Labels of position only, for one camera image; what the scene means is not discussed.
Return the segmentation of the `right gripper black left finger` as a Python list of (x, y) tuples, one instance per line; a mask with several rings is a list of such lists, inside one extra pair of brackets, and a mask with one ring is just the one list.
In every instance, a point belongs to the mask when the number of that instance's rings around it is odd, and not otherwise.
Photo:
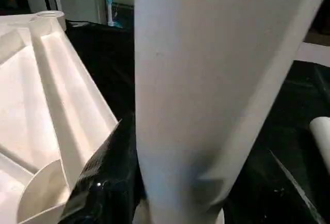
[(60, 217), (61, 223), (133, 223), (145, 198), (134, 113), (119, 121), (84, 166)]

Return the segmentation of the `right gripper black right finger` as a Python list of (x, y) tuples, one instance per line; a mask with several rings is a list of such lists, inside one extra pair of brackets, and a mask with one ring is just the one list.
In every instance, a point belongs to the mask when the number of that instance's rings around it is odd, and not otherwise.
[(272, 153), (251, 153), (227, 200), (227, 223), (325, 223), (291, 172)]

